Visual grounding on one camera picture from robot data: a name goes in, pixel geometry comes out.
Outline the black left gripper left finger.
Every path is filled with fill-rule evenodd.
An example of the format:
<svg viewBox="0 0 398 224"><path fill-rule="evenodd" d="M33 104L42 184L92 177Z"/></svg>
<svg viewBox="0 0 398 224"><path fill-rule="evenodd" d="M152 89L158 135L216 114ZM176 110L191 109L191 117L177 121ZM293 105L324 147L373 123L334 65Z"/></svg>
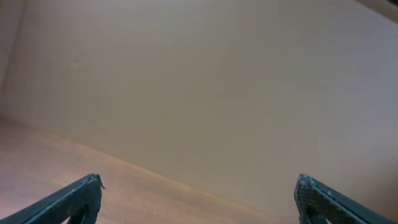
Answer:
<svg viewBox="0 0 398 224"><path fill-rule="evenodd" d="M1 219L1 224L95 223L101 208L103 188L100 175L88 174Z"/></svg>

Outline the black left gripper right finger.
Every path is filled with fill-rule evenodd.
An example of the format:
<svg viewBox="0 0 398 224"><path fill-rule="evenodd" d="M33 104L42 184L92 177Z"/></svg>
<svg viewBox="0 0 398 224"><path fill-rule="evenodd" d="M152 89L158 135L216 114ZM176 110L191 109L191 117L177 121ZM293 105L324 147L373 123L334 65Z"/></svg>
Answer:
<svg viewBox="0 0 398 224"><path fill-rule="evenodd" d="M294 190L300 224L397 224L307 174Z"/></svg>

